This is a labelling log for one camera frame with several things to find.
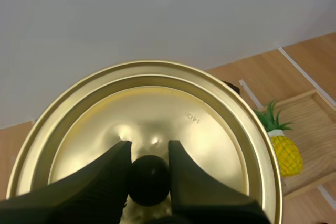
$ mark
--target toy pineapple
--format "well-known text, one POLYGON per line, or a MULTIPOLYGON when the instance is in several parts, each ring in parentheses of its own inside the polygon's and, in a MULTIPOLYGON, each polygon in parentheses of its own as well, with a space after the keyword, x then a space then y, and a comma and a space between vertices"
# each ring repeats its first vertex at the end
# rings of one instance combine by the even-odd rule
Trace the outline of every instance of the toy pineapple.
POLYGON ((280 124, 280 111, 274 117, 275 105, 276 103, 272 101, 268 104, 266 112, 255 111, 255 113, 272 141, 282 176, 295 175, 301 173, 303 170, 302 157, 295 143, 285 137, 283 132, 284 130, 292 130, 290 127, 287 127, 291 122, 280 124))

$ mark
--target wooden floor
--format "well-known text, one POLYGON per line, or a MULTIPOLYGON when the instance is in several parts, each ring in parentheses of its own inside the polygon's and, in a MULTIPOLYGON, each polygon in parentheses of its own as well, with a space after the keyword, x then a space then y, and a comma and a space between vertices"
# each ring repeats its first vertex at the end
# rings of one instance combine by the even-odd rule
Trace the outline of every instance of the wooden floor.
MULTIPOLYGON (((336 100, 336 33, 288 46, 284 50, 336 100)), ((314 184, 319 177, 336 170, 335 108, 323 98, 314 97, 315 87, 278 50, 207 72, 240 87, 241 97, 256 109, 239 83, 244 80, 261 105, 266 106, 276 99, 280 106, 286 107, 281 119, 296 122, 294 131, 288 136, 302 152, 304 172, 286 178, 285 193, 290 198, 285 198, 284 223, 336 223, 335 210, 330 208, 314 184), (314 187, 304 194, 295 194, 307 185, 314 187), (316 204, 320 207, 319 211, 312 210, 316 204)), ((0 200, 5 198, 15 157, 32 125, 29 122, 0 130, 0 200)), ((331 195, 336 194, 335 180, 325 182, 323 186, 331 195)))

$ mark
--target white backdrop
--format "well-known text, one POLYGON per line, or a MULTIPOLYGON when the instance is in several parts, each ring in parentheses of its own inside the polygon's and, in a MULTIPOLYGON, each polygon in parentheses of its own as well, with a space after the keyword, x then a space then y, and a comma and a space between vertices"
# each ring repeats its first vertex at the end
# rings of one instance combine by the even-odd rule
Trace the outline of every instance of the white backdrop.
POLYGON ((134 59, 208 69, 335 31, 336 0, 0 0, 0 127, 134 59))

